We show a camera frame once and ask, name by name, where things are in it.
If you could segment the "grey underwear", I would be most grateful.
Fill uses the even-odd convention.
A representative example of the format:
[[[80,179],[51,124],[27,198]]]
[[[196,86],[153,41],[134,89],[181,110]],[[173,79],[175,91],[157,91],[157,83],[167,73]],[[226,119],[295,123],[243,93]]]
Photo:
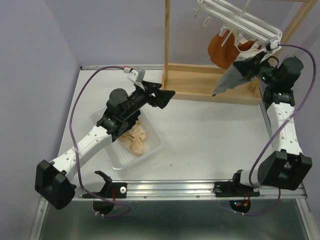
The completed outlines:
[[[235,61],[254,60],[255,55],[257,55],[261,51],[264,50],[251,49],[243,51],[238,55]],[[222,77],[216,84],[216,87],[213,90],[212,95],[216,96],[217,94],[224,93],[228,89],[234,89],[240,85],[250,82],[251,80],[243,78],[240,72],[233,66],[232,63],[232,65],[226,70],[226,72],[222,75]]]

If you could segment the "beige striped underwear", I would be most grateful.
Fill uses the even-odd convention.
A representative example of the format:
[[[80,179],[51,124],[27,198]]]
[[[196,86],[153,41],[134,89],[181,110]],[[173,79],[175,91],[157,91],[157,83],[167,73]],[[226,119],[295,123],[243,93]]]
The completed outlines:
[[[130,153],[142,156],[146,138],[147,134],[145,129],[139,121],[136,121],[135,125],[121,135],[118,140]]]

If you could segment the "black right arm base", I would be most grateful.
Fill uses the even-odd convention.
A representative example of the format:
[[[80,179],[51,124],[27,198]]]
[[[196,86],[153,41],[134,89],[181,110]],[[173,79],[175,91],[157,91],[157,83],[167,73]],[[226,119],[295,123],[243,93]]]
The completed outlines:
[[[259,197],[260,192],[255,192],[253,187],[234,184],[232,181],[216,181],[214,183],[213,192],[217,198],[231,197]]]

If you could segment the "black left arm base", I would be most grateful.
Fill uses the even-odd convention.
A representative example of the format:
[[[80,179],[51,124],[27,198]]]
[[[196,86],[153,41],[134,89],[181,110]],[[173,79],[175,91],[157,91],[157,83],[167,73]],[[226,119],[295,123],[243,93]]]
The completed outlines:
[[[112,178],[101,170],[96,170],[94,173],[104,180],[104,185],[98,191],[93,192],[93,194],[113,200],[125,199],[127,197],[128,184],[126,182],[113,182]]]

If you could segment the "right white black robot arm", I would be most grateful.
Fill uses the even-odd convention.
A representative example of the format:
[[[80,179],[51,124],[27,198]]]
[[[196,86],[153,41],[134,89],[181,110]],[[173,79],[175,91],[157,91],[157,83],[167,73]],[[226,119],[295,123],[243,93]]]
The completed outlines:
[[[251,59],[233,63],[246,80],[256,77],[266,84],[262,100],[272,134],[269,145],[273,149],[272,154],[252,170],[241,169],[233,175],[230,189],[235,195],[262,186],[294,191],[312,167],[312,159],[303,154],[299,145],[294,122],[297,109],[292,88],[304,64],[290,56],[280,66],[272,66],[262,60],[264,56],[265,53],[260,52]]]

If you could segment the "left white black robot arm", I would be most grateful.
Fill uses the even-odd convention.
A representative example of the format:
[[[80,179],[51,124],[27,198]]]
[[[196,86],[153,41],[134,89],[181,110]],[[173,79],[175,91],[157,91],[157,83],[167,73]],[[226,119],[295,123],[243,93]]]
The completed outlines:
[[[160,83],[148,81],[136,86],[131,94],[122,88],[114,89],[101,119],[83,139],[74,141],[73,148],[59,157],[51,161],[42,160],[36,166],[35,191],[55,209],[65,208],[75,197],[77,187],[71,181],[74,176],[81,176],[81,167],[130,130],[144,105],[163,109],[175,93],[174,90],[162,89]]]

